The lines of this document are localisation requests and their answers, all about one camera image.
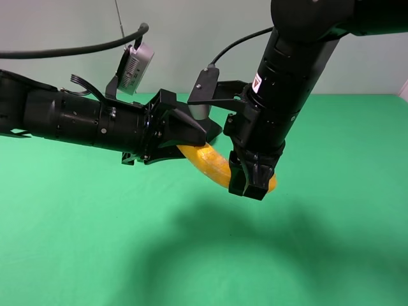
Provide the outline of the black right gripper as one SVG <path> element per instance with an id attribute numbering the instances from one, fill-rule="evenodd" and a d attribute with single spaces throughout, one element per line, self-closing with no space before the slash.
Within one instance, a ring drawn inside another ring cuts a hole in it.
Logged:
<path id="1" fill-rule="evenodd" d="M 229 154 L 231 178 L 228 191 L 237 196 L 262 200 L 286 145 L 301 106 L 285 101 L 275 105 L 263 101 L 247 85 L 239 95 L 242 108 L 229 115 L 224 134 L 234 148 Z"/>

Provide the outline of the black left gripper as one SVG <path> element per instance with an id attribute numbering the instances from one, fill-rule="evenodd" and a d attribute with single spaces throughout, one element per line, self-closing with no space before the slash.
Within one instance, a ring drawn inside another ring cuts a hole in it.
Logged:
<path id="1" fill-rule="evenodd" d="M 177 145 L 202 146 L 206 143 L 206 131 L 188 114 L 175 109 L 174 92 L 160 89 L 142 107 L 142 137 L 133 152 L 122 153 L 122 164 L 136 162 L 153 164 L 185 156 Z"/>

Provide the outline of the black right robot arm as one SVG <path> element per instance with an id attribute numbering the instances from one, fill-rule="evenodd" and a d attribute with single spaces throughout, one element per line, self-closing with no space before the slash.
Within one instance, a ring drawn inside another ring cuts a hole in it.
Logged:
<path id="1" fill-rule="evenodd" d="M 285 139 L 340 39 L 407 31 L 406 1 L 272 1 L 273 30 L 252 85 L 224 126 L 229 192 L 264 198 Z"/>

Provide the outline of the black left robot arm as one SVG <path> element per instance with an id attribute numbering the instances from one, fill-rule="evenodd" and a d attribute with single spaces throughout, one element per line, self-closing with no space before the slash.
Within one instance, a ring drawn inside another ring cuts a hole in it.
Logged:
<path id="1" fill-rule="evenodd" d="M 74 75 L 89 99 L 10 71 L 1 71 L 1 135 L 74 143 L 121 152 L 122 164 L 180 158 L 179 145 L 203 145 L 207 133 L 161 89 L 147 104 L 103 95 Z"/>

